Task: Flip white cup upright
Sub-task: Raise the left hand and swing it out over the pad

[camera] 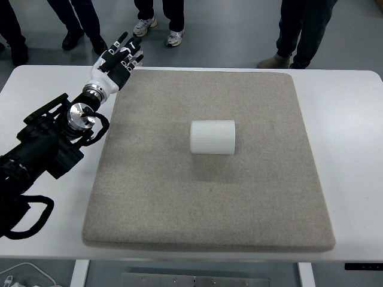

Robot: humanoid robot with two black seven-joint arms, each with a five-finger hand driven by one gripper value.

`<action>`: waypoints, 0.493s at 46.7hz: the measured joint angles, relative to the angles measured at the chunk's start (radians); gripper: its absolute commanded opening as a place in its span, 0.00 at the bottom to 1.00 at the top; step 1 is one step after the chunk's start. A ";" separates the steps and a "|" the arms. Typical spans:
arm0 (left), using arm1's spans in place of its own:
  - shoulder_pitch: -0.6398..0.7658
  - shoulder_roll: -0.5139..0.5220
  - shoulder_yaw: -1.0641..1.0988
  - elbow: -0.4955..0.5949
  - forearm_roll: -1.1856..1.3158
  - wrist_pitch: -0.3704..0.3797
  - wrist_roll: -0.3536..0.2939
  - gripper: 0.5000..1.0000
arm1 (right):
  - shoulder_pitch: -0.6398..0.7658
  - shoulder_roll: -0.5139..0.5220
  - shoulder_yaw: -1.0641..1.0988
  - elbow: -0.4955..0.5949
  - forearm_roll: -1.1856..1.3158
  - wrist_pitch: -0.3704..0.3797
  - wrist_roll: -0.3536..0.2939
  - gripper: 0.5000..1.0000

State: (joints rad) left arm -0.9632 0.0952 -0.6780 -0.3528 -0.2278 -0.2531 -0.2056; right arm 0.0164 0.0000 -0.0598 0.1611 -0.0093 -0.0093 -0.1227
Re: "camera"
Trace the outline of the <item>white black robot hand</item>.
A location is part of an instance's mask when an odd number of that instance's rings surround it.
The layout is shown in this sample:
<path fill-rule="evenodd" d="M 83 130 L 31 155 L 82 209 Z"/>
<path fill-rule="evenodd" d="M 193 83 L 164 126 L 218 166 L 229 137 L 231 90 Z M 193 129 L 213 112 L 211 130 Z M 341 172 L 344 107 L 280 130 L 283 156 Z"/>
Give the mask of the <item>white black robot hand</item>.
<path fill-rule="evenodd" d="M 108 50 L 104 51 L 90 71 L 90 80 L 83 90 L 99 94 L 101 101 L 121 90 L 130 78 L 133 70 L 143 59 L 141 38 L 131 37 L 126 40 L 124 32 Z"/>

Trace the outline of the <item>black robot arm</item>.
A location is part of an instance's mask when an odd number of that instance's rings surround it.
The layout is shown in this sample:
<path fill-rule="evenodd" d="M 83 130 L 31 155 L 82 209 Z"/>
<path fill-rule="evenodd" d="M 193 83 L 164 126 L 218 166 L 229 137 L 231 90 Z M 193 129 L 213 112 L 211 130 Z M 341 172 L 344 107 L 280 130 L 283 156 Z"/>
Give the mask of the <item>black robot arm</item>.
<path fill-rule="evenodd" d="M 96 84 L 87 84 L 72 102 L 66 93 L 53 99 L 25 118 L 18 134 L 20 143 L 1 156 L 1 236 L 26 239 L 39 232 L 54 208 L 45 196 L 27 196 L 25 192 L 44 173 L 55 179 L 70 171 L 83 157 L 81 147 L 99 141 L 110 124 L 97 112 L 107 96 Z M 45 209 L 29 230 L 14 231 L 31 203 Z"/>

